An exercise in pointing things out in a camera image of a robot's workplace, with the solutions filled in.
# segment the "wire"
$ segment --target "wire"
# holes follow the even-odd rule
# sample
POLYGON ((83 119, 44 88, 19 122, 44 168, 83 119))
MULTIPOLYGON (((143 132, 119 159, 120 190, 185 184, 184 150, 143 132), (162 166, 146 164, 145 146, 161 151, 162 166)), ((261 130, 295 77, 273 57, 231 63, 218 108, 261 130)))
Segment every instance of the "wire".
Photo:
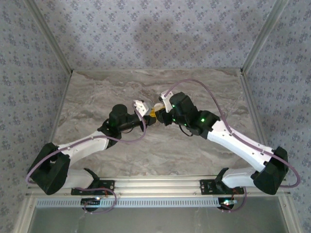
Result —
POLYGON ((122 140, 122 139, 117 139, 117 138, 114 138, 114 137, 109 137, 109 136, 106 136, 106 135, 98 135, 98 136, 94 136, 94 137, 88 137, 88 138, 85 138, 85 139, 82 139, 76 143, 73 143, 71 144, 69 147, 64 147, 64 148, 61 148, 61 149, 58 149, 56 151, 54 151, 53 153, 47 155, 46 157, 44 157, 42 160, 40 160, 27 174, 25 180, 26 180, 26 183, 27 184, 33 184, 33 182, 30 182, 29 181, 29 178, 30 176, 34 173, 34 171, 36 171, 46 160, 48 160, 49 158, 51 158, 52 156, 56 155, 57 153, 59 152, 62 152, 64 150, 68 150, 68 149, 71 149, 75 146, 78 146, 80 145, 81 143, 84 143, 84 142, 87 142, 87 141, 90 141, 90 140, 93 140, 93 139, 96 139, 96 138, 107 138, 107 139, 110 139, 110 140, 114 140, 114 141, 117 141, 117 142, 124 142, 124 143, 135 143, 135 142, 138 142, 140 140, 142 140, 144 138, 144 136, 146 135, 146 122, 144 120, 144 118, 141 116, 141 114, 139 113, 138 110, 136 110, 135 106, 134 106, 134 103, 132 104, 133 108, 134 108, 134 112, 138 115, 138 117, 141 119, 141 122, 142 122, 142 125, 143 125, 143 134, 142 136, 140 136, 140 138, 138 139, 135 139, 135 140, 131 140, 131 141, 125 141, 125 140, 122 140))
POLYGON ((244 207, 244 205, 246 203, 246 200, 247 200, 247 191, 246 191, 246 187, 243 187, 243 189, 244 189, 244 197, 243 197, 242 204, 238 208, 236 208, 234 210, 231 210, 228 206, 221 205, 223 208, 228 209, 228 210, 222 210, 223 212, 232 213, 232 212, 236 212, 236 211, 238 211, 238 210, 240 210, 241 208, 244 207))
POLYGON ((130 129, 130 131, 128 131, 128 132, 122 132, 122 133, 130 133, 131 131, 133 131, 133 129, 134 129, 134 127, 132 127, 132 128, 130 129))
POLYGON ((84 212, 85 213, 88 213, 88 214, 91 214, 91 215, 97 215, 97 214, 105 214, 105 213, 108 213, 109 211, 111 211, 113 208, 115 208, 115 206, 116 206, 116 204, 117 204, 117 195, 116 195, 116 193, 114 192, 114 191, 112 191, 111 189, 109 189, 109 188, 75 188, 75 189, 78 189, 78 190, 81 190, 81 191, 100 191, 100 190, 103 190, 103 191, 107 191, 107 192, 109 192, 109 193, 111 193, 113 196, 114 196, 114 201, 113 201, 113 204, 112 204, 112 206, 110 206, 109 207, 109 209, 107 209, 107 210, 104 210, 104 211, 97 211, 97 212, 90 212, 90 211, 87 211, 86 210, 86 206, 87 206, 87 204, 89 204, 90 202, 92 202, 93 200, 89 200, 89 201, 87 201, 86 203, 84 203, 84 207, 83 207, 83 209, 84 209, 84 212))
POLYGON ((178 126, 179 126, 181 132, 183 132, 185 135, 187 135, 188 137, 192 137, 192 136, 193 136, 193 134, 187 134, 187 133, 183 130, 183 128, 181 127, 181 125, 178 125, 178 126))
POLYGON ((301 178, 300 178, 298 172, 296 171, 296 169, 295 169, 291 164, 289 164, 289 163, 288 163, 287 161, 285 161, 284 159, 282 159, 282 158, 280 158, 280 157, 277 157, 276 155, 274 155, 274 154, 272 154, 272 153, 270 153, 270 152, 268 152, 268 151, 263 151, 261 148, 258 148, 258 147, 256 147, 256 146, 254 146, 254 145, 252 145, 252 144, 246 142, 245 140, 243 140, 242 138, 240 138, 239 136, 237 136, 234 132, 232 132, 232 130, 231 130, 231 128, 230 128, 230 126, 229 126, 227 120, 225 119, 225 115, 224 115, 224 113, 222 112, 222 110, 221 110, 221 108, 220 108, 220 106, 219 106, 219 104, 218 104, 218 102, 217 102, 215 96, 213 95, 213 93, 209 90, 209 88, 208 88, 204 83, 202 83, 202 82, 200 82, 200 81, 198 81, 198 80, 196 80, 196 79, 183 79, 183 80, 180 80, 180 81, 174 83, 174 85, 167 91, 167 93, 164 95, 164 97, 167 97, 167 95, 168 95, 176 86, 178 86, 179 84, 181 84, 181 83, 183 83, 183 82, 188 82, 188 81, 192 81, 192 82, 199 83, 199 84, 209 93, 209 95, 210 95, 210 96, 212 97, 212 99, 214 100, 214 102, 215 102, 215 104, 216 104, 216 106, 217 106, 217 108, 218 108, 218 111, 219 111, 219 113, 220 113, 220 116, 221 116, 221 118, 222 118, 222 120, 223 120, 223 122, 224 122, 226 128, 228 129, 228 131, 230 132, 231 135, 233 135, 236 139, 238 139, 240 142, 244 143, 245 145, 249 146, 250 148, 255 149, 255 150, 257 150, 257 151, 259 151, 259 152, 261 152, 261 153, 265 153, 265 154, 271 156, 272 158, 275 158, 275 159, 279 160, 280 162, 282 162, 283 164, 285 164, 287 167, 289 167, 289 168, 294 172, 294 174, 296 175, 296 178, 297 178, 296 183, 295 183, 295 184, 292 184, 292 185, 280 185, 281 188, 295 188, 295 187, 297 187, 297 186, 300 184, 301 178))

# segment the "glass panel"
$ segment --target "glass panel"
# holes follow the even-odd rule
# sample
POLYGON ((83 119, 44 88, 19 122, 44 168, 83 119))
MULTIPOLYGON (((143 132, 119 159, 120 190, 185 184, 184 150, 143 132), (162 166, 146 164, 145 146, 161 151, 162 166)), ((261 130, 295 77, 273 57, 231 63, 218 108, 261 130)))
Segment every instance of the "glass panel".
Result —
POLYGON ((216 208, 115 208, 84 214, 82 208, 37 208, 28 233, 286 233, 277 197, 248 198, 238 212, 216 208))

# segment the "white plastic part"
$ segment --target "white plastic part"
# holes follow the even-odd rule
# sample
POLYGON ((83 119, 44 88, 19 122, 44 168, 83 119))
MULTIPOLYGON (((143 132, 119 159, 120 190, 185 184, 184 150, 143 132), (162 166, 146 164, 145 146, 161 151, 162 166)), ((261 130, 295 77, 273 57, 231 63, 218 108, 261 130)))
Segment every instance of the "white plastic part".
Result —
MULTIPOLYGON (((234 136, 232 136, 228 132, 228 130, 225 127, 225 124, 222 120, 217 121, 213 125, 212 128, 213 128, 212 132, 209 132, 207 135, 208 140, 210 140, 212 142, 216 142, 216 143, 226 147, 227 149, 229 149, 233 153, 237 154, 242 159, 247 161, 256 171, 261 172, 265 168, 264 163, 270 161, 271 157, 269 155, 261 153, 255 149, 245 145, 244 143, 242 143, 238 139, 236 139, 234 136)), ((231 129, 231 130, 233 133, 235 133, 237 136, 239 136, 240 138, 242 138, 246 142, 262 149, 262 151, 264 151, 264 150, 270 151, 270 152, 272 151, 271 147, 267 147, 267 146, 264 146, 258 142, 255 142, 252 139, 246 137, 245 135, 237 132, 234 129, 231 129)))
POLYGON ((228 169, 223 176, 222 182, 229 188, 255 187, 251 175, 256 171, 253 167, 228 169))
POLYGON ((159 111, 161 108, 163 108, 163 104, 162 103, 156 103, 155 105, 154 105, 154 110, 155 110, 155 112, 157 112, 157 111, 159 111))
POLYGON ((169 113, 170 110, 173 108, 172 105, 171 105, 171 103, 170 103, 170 98, 173 96, 173 92, 170 91, 169 94, 168 94, 166 97, 164 97, 164 95, 167 93, 167 91, 168 91, 168 90, 163 91, 163 92, 161 93, 161 98, 162 98, 162 101, 163 101, 163 103, 164 103, 164 105, 165 105, 165 110, 166 110, 166 112, 169 113))
POLYGON ((96 139, 92 139, 92 140, 89 140, 87 142, 81 143, 81 144, 75 146, 74 148, 70 147, 72 144, 74 144, 78 141, 81 141, 85 138, 90 138, 90 137, 92 138, 95 136, 105 136, 105 134, 103 134, 100 131, 95 131, 91 135, 86 136, 86 137, 81 138, 81 139, 78 139, 74 142, 58 145, 59 148, 64 148, 64 147, 68 148, 67 150, 63 150, 62 152, 64 154, 69 155, 69 158, 70 158, 69 167, 71 165, 73 165, 75 162, 77 162, 78 160, 83 159, 84 157, 87 157, 88 155, 90 155, 92 153, 95 153, 95 152, 98 152, 98 151, 101 151, 101 150, 104 150, 107 148, 108 142, 109 142, 109 139, 107 139, 107 138, 96 138, 96 139))
POLYGON ((93 177, 85 170, 69 169, 62 188, 87 188, 93 182, 93 177))
POLYGON ((149 112, 149 107, 145 102, 142 102, 140 100, 134 100, 134 106, 142 117, 149 112))

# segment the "blue floral wallpaper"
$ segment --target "blue floral wallpaper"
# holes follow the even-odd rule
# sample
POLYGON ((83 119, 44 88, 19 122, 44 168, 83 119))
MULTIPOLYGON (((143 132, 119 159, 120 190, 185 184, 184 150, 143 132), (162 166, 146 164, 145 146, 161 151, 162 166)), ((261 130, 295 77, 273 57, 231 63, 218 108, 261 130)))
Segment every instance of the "blue floral wallpaper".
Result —
MULTIPOLYGON (((290 0, 247 74, 272 147, 283 146, 302 183, 292 191, 311 232, 311 2, 290 0)), ((295 177, 290 173, 291 183, 295 177)))
POLYGON ((72 69, 241 67, 274 0, 35 0, 72 69))
POLYGON ((68 77, 23 1, 2 0, 0 9, 0 232, 9 233, 68 77))

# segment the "small yellow item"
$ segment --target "small yellow item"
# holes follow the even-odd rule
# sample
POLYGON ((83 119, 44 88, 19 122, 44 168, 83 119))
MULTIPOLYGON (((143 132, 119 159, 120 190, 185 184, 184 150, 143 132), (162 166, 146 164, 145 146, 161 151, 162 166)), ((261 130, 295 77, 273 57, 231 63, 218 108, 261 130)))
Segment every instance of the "small yellow item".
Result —
POLYGON ((155 116, 156 116, 156 114, 155 114, 155 109, 154 109, 154 108, 151 109, 151 112, 150 112, 149 115, 150 115, 151 117, 155 117, 155 116))

